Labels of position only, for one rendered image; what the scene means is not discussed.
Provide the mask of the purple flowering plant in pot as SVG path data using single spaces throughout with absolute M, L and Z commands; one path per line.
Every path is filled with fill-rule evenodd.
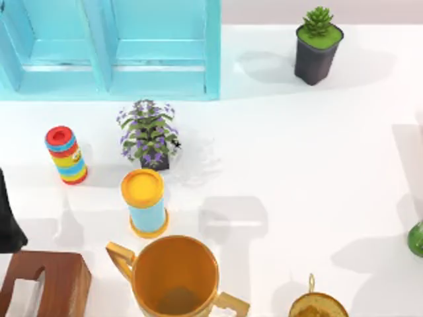
M 171 157 L 181 149 L 178 130 L 172 126 L 175 110 L 169 103 L 138 100 L 118 112 L 116 122 L 123 134 L 122 156 L 142 168 L 168 170 Z

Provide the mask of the yellow and blue can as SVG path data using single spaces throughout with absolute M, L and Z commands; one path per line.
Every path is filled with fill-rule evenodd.
M 124 176 L 121 192 L 130 212 L 132 230 L 142 238 L 156 238 L 169 223 L 165 208 L 165 183 L 162 176 L 148 168 L 133 170 Z

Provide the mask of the large golden trophy cup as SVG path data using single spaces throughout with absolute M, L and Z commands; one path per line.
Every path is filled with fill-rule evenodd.
M 209 317 L 214 306 L 247 317 L 249 303 L 218 291 L 217 261 L 195 238 L 162 237 L 139 254 L 109 242 L 106 251 L 130 282 L 145 317 Z

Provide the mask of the light blue rack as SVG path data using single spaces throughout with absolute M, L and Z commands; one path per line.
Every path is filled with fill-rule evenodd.
M 0 0 L 0 101 L 213 100 L 221 0 Z

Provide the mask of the red striped can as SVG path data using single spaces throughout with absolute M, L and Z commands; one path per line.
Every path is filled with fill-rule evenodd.
M 51 128 L 44 140 L 61 180 L 68 185 L 83 182 L 88 168 L 73 131 L 59 125 Z

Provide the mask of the green succulent in grey pot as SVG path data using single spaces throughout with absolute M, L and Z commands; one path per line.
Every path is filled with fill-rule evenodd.
M 318 6 L 306 13 L 296 30 L 297 49 L 294 73 L 310 86 L 325 79 L 330 71 L 343 31 L 332 23 L 333 14 Z

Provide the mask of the small golden trophy cup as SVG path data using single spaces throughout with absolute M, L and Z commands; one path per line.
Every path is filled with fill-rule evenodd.
M 349 314 L 334 297 L 315 291 L 315 277 L 310 273 L 309 290 L 292 303 L 288 317 L 349 317 Z

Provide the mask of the brown wooden tissue box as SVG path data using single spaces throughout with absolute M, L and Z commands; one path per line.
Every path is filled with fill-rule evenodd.
M 35 317 L 84 317 L 91 273 L 83 256 L 73 252 L 20 251 L 13 254 L 0 289 L 0 317 L 6 317 L 15 283 L 36 281 L 44 290 Z

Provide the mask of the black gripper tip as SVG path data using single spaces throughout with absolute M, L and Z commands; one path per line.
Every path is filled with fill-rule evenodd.
M 17 253 L 27 244 L 28 239 L 13 215 L 0 168 L 0 254 Z

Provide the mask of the green bottle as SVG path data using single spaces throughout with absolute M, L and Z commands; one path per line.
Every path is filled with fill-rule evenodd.
M 423 220 L 409 230 L 407 244 L 413 254 L 423 258 Z

